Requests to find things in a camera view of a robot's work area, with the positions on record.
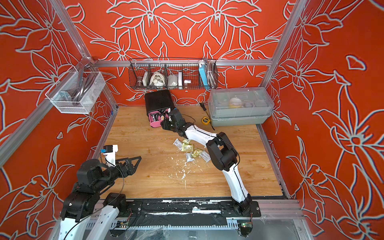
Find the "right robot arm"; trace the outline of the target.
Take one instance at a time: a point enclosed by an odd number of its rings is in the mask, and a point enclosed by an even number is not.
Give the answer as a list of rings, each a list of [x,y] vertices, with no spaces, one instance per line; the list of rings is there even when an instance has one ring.
[[[234,210],[243,217],[252,215],[253,200],[238,169],[240,157],[225,133],[214,134],[200,129],[194,123],[187,122],[176,108],[168,113],[161,126],[164,130],[175,132],[183,138],[204,145],[212,163],[226,178],[231,191]]]

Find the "yellow tape measure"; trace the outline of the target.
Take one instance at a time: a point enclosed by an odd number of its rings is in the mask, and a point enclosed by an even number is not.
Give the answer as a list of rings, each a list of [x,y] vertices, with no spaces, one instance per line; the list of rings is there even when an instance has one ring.
[[[202,118],[202,124],[203,125],[209,125],[210,124],[210,122],[211,122],[211,120],[208,118],[208,117],[203,117]]]

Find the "white cookie packet centre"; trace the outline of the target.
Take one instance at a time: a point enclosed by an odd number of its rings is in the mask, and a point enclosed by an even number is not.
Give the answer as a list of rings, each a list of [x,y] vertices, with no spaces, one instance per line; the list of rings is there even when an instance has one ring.
[[[189,163],[189,162],[193,162],[193,161],[195,160],[195,157],[193,156],[192,153],[185,153],[185,155],[186,155],[186,161],[187,161],[187,163]]]

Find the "grey plastic storage box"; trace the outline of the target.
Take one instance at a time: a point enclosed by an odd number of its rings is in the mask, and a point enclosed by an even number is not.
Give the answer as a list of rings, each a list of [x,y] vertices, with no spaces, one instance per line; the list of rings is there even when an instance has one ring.
[[[214,127],[258,125],[271,115],[274,101],[265,88],[211,90],[209,111]]]

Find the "white cookie packet lower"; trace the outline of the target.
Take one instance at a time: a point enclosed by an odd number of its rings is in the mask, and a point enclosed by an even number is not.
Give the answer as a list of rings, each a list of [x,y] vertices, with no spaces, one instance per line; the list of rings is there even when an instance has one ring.
[[[208,162],[211,160],[210,155],[209,155],[207,152],[205,152],[205,151],[201,152],[201,153],[199,154],[199,156],[200,156],[206,163],[208,163]]]

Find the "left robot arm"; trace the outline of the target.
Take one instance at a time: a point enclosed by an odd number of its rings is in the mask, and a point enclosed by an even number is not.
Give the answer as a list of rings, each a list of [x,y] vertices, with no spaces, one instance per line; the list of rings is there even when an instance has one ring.
[[[81,240],[92,215],[98,214],[96,224],[87,236],[89,240],[103,240],[118,217],[134,225],[141,214],[141,204],[129,204],[125,194],[109,193],[99,210],[95,210],[101,195],[110,189],[119,178],[132,176],[142,158],[118,159],[115,164],[101,163],[98,159],[85,161],[77,172],[78,181],[65,199],[61,212],[60,240]]]

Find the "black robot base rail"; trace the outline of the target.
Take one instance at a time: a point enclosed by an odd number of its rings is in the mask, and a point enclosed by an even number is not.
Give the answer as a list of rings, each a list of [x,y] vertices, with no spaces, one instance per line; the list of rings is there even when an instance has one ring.
[[[128,199],[128,210],[112,230],[170,228],[237,228],[261,216],[259,203],[252,201],[244,214],[231,198]]]

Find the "blue box in basket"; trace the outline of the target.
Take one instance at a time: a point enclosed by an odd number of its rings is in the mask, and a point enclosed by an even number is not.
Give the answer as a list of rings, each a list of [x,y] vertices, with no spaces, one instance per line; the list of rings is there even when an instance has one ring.
[[[206,89],[209,88],[208,78],[207,78],[207,62],[205,60],[199,60],[199,73],[202,80],[202,86]]]

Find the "white cookie packet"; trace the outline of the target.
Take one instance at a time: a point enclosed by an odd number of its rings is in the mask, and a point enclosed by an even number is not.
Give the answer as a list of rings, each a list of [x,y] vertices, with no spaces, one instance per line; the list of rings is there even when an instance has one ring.
[[[183,142],[181,142],[179,139],[175,139],[173,145],[175,145],[181,151],[183,147]]]
[[[199,156],[200,156],[206,163],[208,163],[208,162],[211,160],[210,155],[209,155],[207,152],[205,152],[205,151],[201,152],[201,153],[199,154]]]
[[[185,153],[185,155],[186,155],[186,161],[187,161],[187,163],[189,163],[189,162],[193,162],[193,161],[195,160],[195,157],[193,156],[192,153]]]

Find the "clear plastic wall bin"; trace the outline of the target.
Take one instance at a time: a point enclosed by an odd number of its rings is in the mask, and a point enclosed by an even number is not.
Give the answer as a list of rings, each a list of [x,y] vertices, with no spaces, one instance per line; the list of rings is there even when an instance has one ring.
[[[46,98],[62,114],[89,114],[106,82],[101,72],[71,67],[46,92]]]

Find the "pink top drawer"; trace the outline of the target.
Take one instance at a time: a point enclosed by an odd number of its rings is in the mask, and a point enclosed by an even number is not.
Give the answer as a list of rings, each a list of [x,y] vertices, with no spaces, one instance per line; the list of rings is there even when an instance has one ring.
[[[161,123],[169,118],[171,108],[156,110],[148,113],[150,126],[152,128],[160,128]]]

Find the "white cookie packet left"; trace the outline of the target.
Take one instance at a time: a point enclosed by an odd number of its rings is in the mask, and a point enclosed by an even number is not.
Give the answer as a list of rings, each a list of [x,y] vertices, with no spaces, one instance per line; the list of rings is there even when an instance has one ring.
[[[183,147],[183,142],[181,142],[179,139],[175,139],[173,145],[175,145],[181,151]]]

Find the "white cloth in basket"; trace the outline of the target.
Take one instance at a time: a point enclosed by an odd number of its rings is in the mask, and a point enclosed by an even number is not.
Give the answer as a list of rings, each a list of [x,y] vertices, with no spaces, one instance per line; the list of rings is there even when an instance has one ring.
[[[161,74],[160,72],[153,73],[150,79],[150,86],[165,87],[166,86],[165,75]]]

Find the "black handled screwdriver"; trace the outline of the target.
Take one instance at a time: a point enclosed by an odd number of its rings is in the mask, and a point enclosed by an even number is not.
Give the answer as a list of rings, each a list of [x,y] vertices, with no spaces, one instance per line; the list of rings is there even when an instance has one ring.
[[[209,115],[209,113],[208,113],[208,111],[207,111],[207,108],[205,107],[205,104],[204,104],[203,102],[200,102],[199,105],[200,105],[200,107],[202,108],[202,110],[204,111],[204,113],[206,114],[205,117],[208,117],[208,118],[211,120],[211,117],[210,117],[210,115]],[[210,122],[209,125],[212,127],[213,130],[215,130],[215,128],[214,128],[213,125],[212,125],[212,121]]]

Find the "black pink drawer cabinet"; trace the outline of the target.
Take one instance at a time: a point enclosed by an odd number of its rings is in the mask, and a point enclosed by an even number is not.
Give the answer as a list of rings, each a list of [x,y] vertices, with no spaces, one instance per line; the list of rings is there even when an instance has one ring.
[[[169,90],[146,93],[144,98],[148,117],[152,112],[160,112],[160,110],[163,109],[173,110],[175,108],[175,104]]]

